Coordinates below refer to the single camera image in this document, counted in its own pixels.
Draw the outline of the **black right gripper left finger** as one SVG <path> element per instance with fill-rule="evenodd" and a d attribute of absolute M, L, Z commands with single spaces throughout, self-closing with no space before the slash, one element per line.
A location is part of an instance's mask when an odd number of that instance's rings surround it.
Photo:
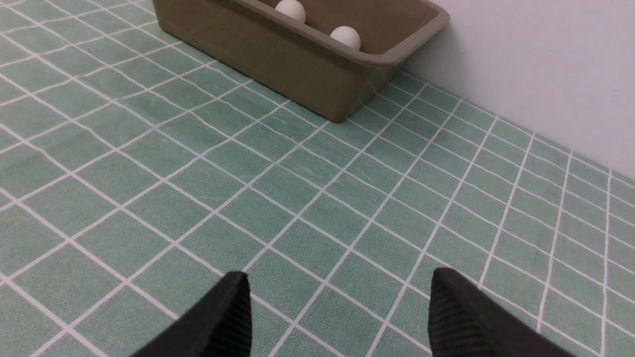
<path fill-rule="evenodd" d="M 249 357 L 253 317 L 247 273 L 223 276 L 134 357 Z"/>

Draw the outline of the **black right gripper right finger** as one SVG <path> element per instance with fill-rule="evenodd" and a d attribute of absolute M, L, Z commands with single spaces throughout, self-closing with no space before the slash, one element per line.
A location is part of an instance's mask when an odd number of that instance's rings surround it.
<path fill-rule="evenodd" d="M 434 357 L 572 355 L 449 267 L 438 267 L 433 273 L 427 331 Z"/>

